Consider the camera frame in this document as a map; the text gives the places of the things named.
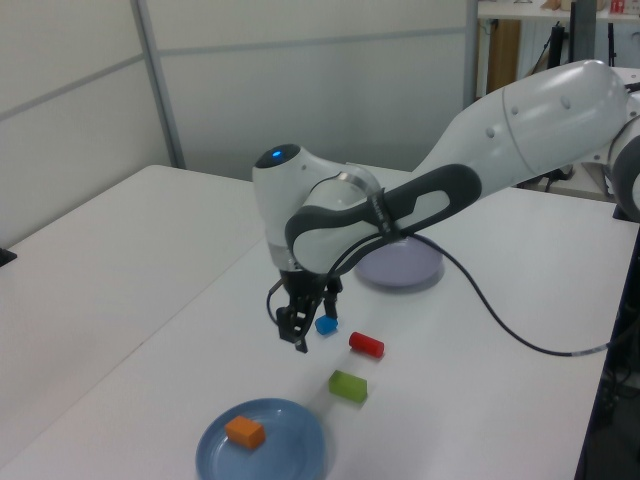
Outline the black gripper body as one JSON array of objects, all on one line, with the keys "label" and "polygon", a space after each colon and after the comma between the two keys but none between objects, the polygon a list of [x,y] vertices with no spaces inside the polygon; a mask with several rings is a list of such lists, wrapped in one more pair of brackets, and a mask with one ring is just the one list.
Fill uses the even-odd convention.
[{"label": "black gripper body", "polygon": [[343,290],[339,276],[316,274],[306,270],[281,271],[280,277],[285,291],[291,299],[311,298],[318,301],[318,306],[323,303],[323,293],[326,289]]}]

